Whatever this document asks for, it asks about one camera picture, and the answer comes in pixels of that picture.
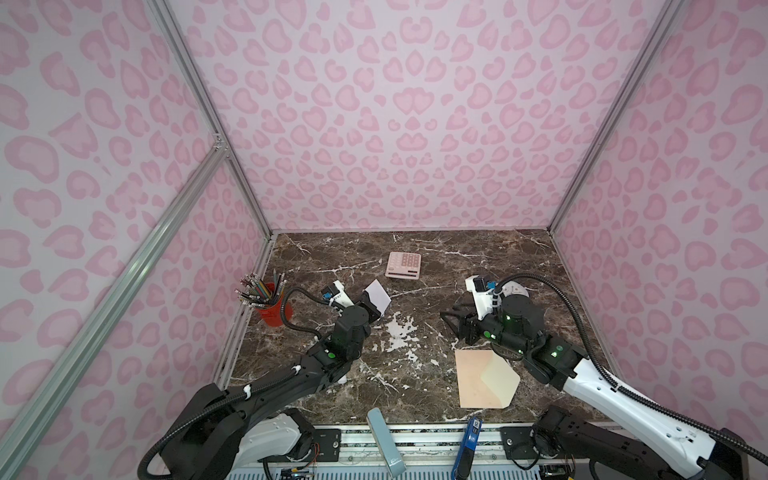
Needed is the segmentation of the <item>white letter paper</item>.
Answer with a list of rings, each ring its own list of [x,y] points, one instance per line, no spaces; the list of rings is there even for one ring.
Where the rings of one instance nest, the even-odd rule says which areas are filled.
[[[379,316],[383,317],[391,303],[391,298],[382,284],[378,280],[374,280],[365,288],[364,292],[368,295],[372,305],[376,307]]]

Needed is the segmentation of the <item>beige envelope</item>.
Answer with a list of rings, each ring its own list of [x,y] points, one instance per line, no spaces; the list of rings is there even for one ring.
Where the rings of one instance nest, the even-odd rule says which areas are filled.
[[[459,402],[466,409],[505,409],[520,385],[520,375],[492,350],[456,350]]]

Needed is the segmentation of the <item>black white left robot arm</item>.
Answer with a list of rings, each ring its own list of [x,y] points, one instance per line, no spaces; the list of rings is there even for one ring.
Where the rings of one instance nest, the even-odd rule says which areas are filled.
[[[169,430],[137,466],[139,479],[225,479],[239,457],[276,456],[277,433],[261,439],[249,432],[289,404],[321,392],[344,377],[361,357],[372,325],[391,298],[377,280],[358,300],[341,304],[340,286],[327,288],[323,301],[340,309],[334,330],[320,337],[292,364],[241,387],[220,389],[211,383],[198,390]]]

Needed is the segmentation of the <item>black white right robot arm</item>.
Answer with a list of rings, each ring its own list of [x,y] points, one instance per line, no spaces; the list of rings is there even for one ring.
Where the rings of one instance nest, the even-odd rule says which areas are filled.
[[[547,330],[544,311],[521,286],[523,280],[537,281],[557,295],[580,344]],[[574,303],[551,280],[519,273],[498,282],[471,276],[465,283],[471,302],[440,314],[458,340],[468,345],[485,340],[492,348],[512,351],[512,360],[536,381],[590,405],[626,432],[620,435],[551,407],[529,433],[537,455],[579,456],[635,479],[746,479],[750,460],[766,463],[766,454],[736,433],[662,406],[601,365]]]

